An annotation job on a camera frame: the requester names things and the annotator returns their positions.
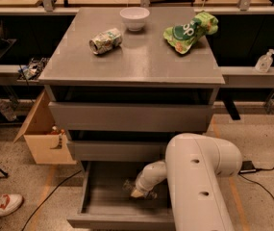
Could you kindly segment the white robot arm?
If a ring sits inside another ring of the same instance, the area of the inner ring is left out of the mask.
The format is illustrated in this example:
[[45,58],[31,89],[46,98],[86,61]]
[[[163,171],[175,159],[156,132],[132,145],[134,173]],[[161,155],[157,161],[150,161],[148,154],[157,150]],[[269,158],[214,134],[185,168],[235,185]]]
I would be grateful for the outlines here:
[[176,231],[235,231],[217,178],[236,175],[241,166],[232,142],[179,134],[168,143],[165,158],[137,176],[131,196],[144,197],[166,181]]

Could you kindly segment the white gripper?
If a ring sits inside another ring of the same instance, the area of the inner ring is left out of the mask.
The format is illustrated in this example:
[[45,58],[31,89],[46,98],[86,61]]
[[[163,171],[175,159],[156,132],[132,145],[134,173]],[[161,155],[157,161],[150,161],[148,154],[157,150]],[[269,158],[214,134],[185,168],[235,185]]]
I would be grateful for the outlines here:
[[131,192],[131,197],[144,197],[144,195],[149,193],[152,189],[152,185],[145,177],[138,177],[136,180],[136,188]]

